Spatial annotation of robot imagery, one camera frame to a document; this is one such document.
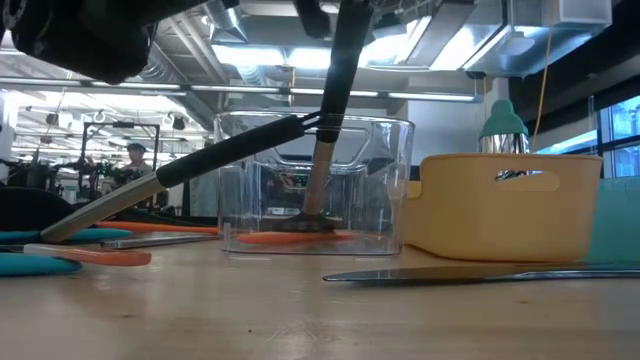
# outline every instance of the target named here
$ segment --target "clear plastic container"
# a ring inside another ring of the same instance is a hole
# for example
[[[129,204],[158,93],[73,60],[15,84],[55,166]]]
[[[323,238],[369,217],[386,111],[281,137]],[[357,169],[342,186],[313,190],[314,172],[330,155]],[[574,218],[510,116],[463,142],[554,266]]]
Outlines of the clear plastic container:
[[[221,114],[217,135],[237,135],[287,115]],[[399,253],[398,216],[406,198],[413,129],[404,120],[345,117],[321,199],[320,214],[336,226],[333,233],[274,233],[274,226],[303,207],[316,129],[221,168],[218,223],[223,248],[237,253]]]

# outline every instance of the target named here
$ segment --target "wooden table surface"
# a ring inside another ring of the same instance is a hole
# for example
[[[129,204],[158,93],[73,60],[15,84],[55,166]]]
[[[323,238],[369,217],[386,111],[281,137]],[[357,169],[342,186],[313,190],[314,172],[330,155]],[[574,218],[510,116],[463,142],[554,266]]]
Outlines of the wooden table surface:
[[[153,250],[141,268],[0,279],[7,360],[637,359],[640,282],[456,287],[323,283],[335,272],[446,264]]]

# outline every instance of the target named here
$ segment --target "knife blade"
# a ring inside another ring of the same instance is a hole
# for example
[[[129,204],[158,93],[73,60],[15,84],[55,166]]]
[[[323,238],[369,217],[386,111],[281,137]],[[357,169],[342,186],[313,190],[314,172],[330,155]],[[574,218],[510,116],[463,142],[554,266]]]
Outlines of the knife blade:
[[[510,264],[356,271],[324,281],[379,285],[457,285],[505,281],[640,278],[640,264]]]

